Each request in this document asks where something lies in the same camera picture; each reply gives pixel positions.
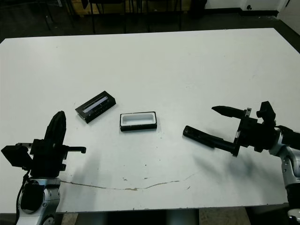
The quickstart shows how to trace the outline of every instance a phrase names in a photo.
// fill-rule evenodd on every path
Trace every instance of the dark floor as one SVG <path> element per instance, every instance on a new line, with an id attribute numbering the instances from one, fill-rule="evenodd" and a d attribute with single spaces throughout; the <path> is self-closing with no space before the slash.
<path id="1" fill-rule="evenodd" d="M 41 4 L 51 28 L 49 30 L 38 4 L 35 1 L 28 1 L 0 0 L 0 42 L 5 38 L 93 34 L 90 15 L 73 18 L 74 26 L 72 26 L 66 10 L 59 7 L 55 0 L 48 1 L 54 22 L 47 14 L 45 4 Z M 121 15 L 96 15 L 96 34 L 124 33 L 123 18 Z M 127 14 L 126 18 L 127 33 L 148 32 L 146 15 Z M 152 14 L 149 24 L 151 32 L 180 30 L 177 14 Z M 198 19 L 192 19 L 186 13 L 181 16 L 182 31 L 269 27 L 275 28 L 300 52 L 300 36 L 274 16 L 241 16 L 238 13 L 203 15 Z"/>

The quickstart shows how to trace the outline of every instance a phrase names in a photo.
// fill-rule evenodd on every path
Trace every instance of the wall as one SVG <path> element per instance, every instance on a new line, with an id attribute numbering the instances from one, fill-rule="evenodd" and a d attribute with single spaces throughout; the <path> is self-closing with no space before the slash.
<path id="1" fill-rule="evenodd" d="M 300 35 L 300 1 L 291 0 L 288 6 L 278 14 L 278 19 Z"/>
<path id="2" fill-rule="evenodd" d="M 240 2 L 241 0 L 208 0 L 205 8 L 239 8 Z"/>
<path id="3" fill-rule="evenodd" d="M 243 10 L 247 10 L 248 5 L 251 5 L 252 10 L 277 10 L 285 0 L 242 0 L 240 2 Z"/>

